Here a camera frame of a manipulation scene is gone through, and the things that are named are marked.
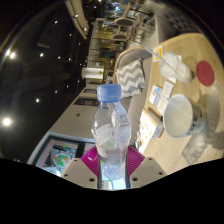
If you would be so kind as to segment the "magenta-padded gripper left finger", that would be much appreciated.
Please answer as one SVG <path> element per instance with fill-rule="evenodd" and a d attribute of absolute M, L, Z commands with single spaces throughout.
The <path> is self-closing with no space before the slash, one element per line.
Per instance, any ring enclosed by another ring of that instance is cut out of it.
<path fill-rule="evenodd" d="M 100 162 L 96 147 L 92 147 L 81 158 L 73 158 L 61 177 L 84 188 L 97 189 Z"/>

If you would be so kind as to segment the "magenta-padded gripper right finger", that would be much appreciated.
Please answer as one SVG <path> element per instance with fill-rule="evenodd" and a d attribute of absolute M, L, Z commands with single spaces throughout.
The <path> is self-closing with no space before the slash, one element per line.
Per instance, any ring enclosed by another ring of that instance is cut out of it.
<path fill-rule="evenodd" d="M 125 182 L 128 189 L 140 188 L 166 176 L 153 157 L 145 157 L 129 146 L 126 155 Z"/>

